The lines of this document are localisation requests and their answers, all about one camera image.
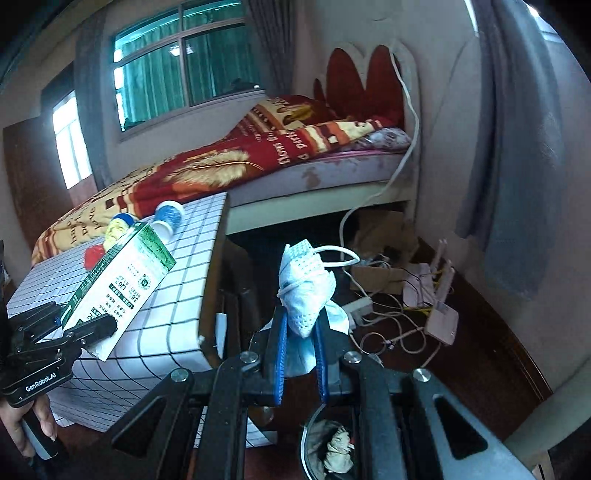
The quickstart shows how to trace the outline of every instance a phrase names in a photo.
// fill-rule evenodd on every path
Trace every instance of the wooden headboard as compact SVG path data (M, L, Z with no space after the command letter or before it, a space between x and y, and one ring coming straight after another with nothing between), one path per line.
M326 101L339 116L353 115L363 120L372 115L387 116L412 136L414 117L396 77L390 52L420 117L417 66L406 46L396 39L387 46L377 45L365 56L352 43L335 44L324 73L314 82L314 97Z

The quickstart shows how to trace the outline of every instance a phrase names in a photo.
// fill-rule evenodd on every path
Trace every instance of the mattress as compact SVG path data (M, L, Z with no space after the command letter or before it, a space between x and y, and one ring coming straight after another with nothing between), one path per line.
M402 157L402 154L380 150L324 155L229 189L230 205L235 207L294 193L388 181ZM411 169L405 168L398 181L409 183L411 176Z

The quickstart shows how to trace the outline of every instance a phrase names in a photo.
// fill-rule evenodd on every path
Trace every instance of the wooden door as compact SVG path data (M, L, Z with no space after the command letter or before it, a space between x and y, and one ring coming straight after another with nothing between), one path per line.
M70 194L70 198L72 199L72 204L74 207L78 205L82 205L85 201L87 201L90 197L92 197L98 190L96 189L95 183L95 176L90 175L90 177L86 177L79 181L73 187L70 187L68 193Z
M39 236L73 207L61 173L51 115L6 127L4 163L12 201L31 249Z

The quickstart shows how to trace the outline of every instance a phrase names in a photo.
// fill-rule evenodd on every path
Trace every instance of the human hand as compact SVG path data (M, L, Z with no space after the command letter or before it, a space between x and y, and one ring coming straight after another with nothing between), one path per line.
M29 458L35 456L35 449L22 429L21 419L31 409L33 409L33 412L35 412L35 415L39 419L43 433L52 440L55 440L57 438L57 423L53 417L53 413L51 413L49 397L47 395L42 395L34 402L20 408L11 407L4 398L0 400L0 420L2 420L12 441L23 456Z

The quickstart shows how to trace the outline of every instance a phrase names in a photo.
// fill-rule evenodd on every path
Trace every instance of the blue bottle cap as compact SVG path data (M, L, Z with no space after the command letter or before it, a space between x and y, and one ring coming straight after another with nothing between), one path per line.
M129 226L132 226L135 223L135 218L133 218L129 213L118 213L111 220L115 220L116 218L120 218Z

